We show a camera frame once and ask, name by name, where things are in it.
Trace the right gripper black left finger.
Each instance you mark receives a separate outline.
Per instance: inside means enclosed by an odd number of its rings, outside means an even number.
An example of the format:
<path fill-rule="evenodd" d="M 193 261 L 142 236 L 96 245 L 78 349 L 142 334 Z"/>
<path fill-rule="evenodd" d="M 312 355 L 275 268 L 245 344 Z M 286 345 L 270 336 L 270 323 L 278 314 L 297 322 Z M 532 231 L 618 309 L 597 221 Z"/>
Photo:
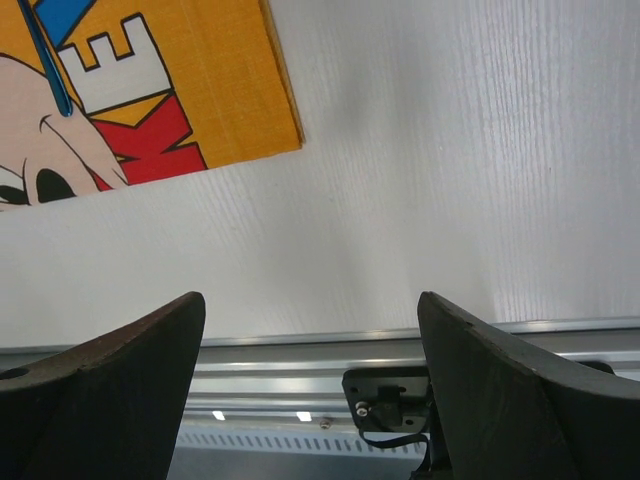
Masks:
<path fill-rule="evenodd" d="M 167 477 L 206 318 L 189 292 L 1 373 L 4 479 Z"/>

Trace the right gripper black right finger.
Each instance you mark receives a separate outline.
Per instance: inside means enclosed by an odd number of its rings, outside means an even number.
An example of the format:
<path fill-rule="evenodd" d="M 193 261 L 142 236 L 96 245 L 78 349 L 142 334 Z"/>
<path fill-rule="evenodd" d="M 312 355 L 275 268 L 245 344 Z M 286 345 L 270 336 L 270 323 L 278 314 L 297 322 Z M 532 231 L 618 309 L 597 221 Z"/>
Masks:
<path fill-rule="evenodd" d="M 639 384 L 478 319 L 434 292 L 417 306 L 455 479 L 636 479 Z"/>

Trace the blue metal spoon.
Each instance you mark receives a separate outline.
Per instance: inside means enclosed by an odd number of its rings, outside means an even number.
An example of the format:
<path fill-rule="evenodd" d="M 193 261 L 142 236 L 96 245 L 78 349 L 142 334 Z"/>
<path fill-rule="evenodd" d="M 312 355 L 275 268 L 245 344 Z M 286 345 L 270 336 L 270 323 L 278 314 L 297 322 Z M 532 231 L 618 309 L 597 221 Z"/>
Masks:
<path fill-rule="evenodd" d="M 64 84 L 58 66 L 53 59 L 36 15 L 28 1 L 18 0 L 17 3 L 43 66 L 44 74 L 49 83 L 58 111 L 63 117 L 70 117 L 73 114 L 73 101 Z"/>

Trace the orange cartoon mouse placemat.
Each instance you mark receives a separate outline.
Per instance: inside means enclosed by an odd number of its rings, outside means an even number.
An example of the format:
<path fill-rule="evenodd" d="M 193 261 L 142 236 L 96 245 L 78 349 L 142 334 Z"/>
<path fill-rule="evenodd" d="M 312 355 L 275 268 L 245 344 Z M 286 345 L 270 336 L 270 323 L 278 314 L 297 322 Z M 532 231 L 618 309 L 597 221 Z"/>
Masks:
<path fill-rule="evenodd" d="M 1 5 L 1 208 L 299 149 L 265 1 L 28 1 L 73 101 L 63 117 L 17 1 Z"/>

